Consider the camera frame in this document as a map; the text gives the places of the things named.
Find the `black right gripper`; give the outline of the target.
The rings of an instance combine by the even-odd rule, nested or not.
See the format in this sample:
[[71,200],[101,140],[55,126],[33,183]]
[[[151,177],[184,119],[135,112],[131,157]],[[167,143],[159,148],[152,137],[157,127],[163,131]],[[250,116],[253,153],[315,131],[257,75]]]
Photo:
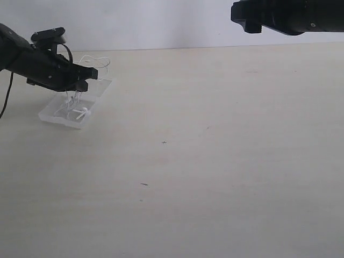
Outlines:
[[230,19],[248,34],[259,34],[262,28],[276,29],[267,1],[237,1],[231,6]]

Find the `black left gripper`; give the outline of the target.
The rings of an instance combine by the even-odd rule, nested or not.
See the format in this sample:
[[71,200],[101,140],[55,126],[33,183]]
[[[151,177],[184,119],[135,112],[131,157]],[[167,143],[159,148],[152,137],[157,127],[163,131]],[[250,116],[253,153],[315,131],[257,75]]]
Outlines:
[[49,90],[87,92],[85,80],[97,80],[98,70],[74,64],[71,51],[69,48],[66,50],[67,59],[49,50],[12,45],[12,72]]

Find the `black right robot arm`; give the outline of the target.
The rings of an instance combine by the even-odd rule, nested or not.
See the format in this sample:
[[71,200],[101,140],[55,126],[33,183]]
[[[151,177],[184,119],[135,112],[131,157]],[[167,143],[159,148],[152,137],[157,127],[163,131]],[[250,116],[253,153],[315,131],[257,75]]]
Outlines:
[[237,1],[231,6],[231,21],[249,34],[266,27],[285,35],[306,32],[343,32],[343,1]]

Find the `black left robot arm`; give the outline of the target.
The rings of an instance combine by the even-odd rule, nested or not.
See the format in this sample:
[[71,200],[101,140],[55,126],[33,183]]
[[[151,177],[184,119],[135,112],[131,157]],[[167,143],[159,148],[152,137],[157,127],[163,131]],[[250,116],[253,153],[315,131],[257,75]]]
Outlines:
[[55,92],[88,91],[88,79],[98,79],[98,70],[75,64],[66,46],[64,27],[33,33],[31,42],[1,24],[1,70],[8,70]]

